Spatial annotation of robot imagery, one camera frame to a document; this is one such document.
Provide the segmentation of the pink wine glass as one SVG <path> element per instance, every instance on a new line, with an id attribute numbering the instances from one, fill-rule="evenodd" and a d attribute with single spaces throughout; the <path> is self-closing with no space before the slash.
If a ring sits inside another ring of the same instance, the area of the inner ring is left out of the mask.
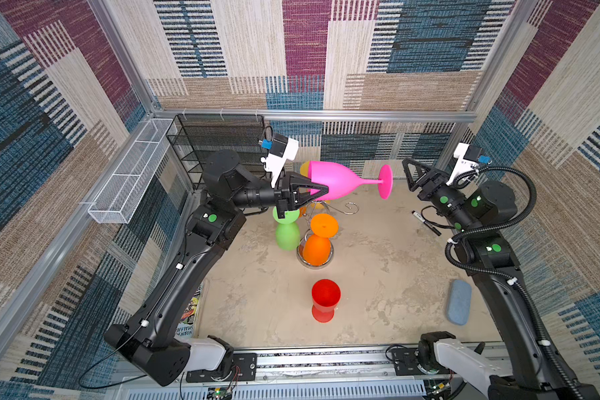
<path id="1" fill-rule="evenodd" d="M 345 196 L 362 185 L 376 185 L 382 199 L 388 199 L 393 191 L 393 171 L 383 165 L 376 179 L 364 179 L 351 169 L 331 162 L 311 161 L 308 178 L 316 184 L 328 187 L 328 192 L 318 197 L 319 201 L 331 201 Z"/>

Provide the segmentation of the orange wine glass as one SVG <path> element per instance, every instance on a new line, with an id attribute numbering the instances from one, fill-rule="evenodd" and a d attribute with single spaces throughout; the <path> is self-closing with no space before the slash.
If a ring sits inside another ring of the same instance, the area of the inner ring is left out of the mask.
<path id="1" fill-rule="evenodd" d="M 328 261 L 332 244 L 330 239 L 338 233 L 337 220 L 326 213 L 320 213 L 310 222 L 311 235 L 303 248 L 303 259 L 314 267 L 322 266 Z"/>

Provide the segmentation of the red wine glass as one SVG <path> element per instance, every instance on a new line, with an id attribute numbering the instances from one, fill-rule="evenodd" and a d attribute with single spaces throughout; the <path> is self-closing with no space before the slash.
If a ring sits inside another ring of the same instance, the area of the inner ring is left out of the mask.
<path id="1" fill-rule="evenodd" d="M 313 285 L 311 295 L 314 319 L 320 323 L 330 322 L 342 297 L 340 287 L 330 279 L 321 279 Z"/>

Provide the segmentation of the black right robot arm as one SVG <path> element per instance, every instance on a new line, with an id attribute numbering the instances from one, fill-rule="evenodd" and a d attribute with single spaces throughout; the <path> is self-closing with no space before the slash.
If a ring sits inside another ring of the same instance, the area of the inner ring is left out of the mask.
<path id="1" fill-rule="evenodd" d="M 470 169 L 456 178 L 411 158 L 403 160 L 408 188 L 429 201 L 455 234 L 445 257 L 464 270 L 480 291 L 508 350 L 510 371 L 490 368 L 484 356 L 463 348 L 450 333 L 421 337 L 419 361 L 425 370 L 446 368 L 460 375 L 488 399 L 598 399 L 595 386 L 581 382 L 554 345 L 528 293 L 513 248 L 502 231 L 525 220 L 538 199 L 531 178 L 510 167 L 499 171 L 519 177 L 528 188 L 528 203 L 517 210 L 511 188 L 486 181 L 470 197 L 462 190 L 472 177 L 496 170 L 494 165 Z"/>

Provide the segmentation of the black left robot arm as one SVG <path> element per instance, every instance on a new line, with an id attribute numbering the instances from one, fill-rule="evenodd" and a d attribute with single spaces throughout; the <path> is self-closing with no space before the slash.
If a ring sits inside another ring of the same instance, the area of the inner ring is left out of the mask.
<path id="1" fill-rule="evenodd" d="M 276 207 L 293 211 L 328 193 L 328 186 L 288 173 L 275 184 L 256 178 L 229 149 L 210 156 L 203 171 L 208 196 L 185 226 L 183 243 L 143 305 L 122 324 L 114 324 L 105 341 L 157 384 L 170 385 L 191 355 L 175 333 L 186 306 L 200 284 L 229 249 L 246 222 L 246 208 Z"/>

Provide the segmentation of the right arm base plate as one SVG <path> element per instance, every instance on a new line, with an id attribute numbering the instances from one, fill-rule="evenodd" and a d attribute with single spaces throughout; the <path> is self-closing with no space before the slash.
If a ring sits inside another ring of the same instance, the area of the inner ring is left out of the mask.
<path id="1" fill-rule="evenodd" d="M 393 365 L 395 374 L 404 376 L 451 375 L 450 369 L 442 367 L 426 353 L 419 355 L 418 348 L 391 345 L 385 350 L 386 359 Z"/>

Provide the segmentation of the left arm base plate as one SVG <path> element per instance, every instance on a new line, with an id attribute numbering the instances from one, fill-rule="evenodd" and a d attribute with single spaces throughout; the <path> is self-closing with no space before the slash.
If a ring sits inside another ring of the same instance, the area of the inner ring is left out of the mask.
<path id="1" fill-rule="evenodd" d="M 226 356 L 217 369 L 213 371 L 188 371 L 185 375 L 187 383 L 229 382 L 237 377 L 239 382 L 251 382 L 256 378 L 258 355 L 256 353 L 233 353 Z"/>

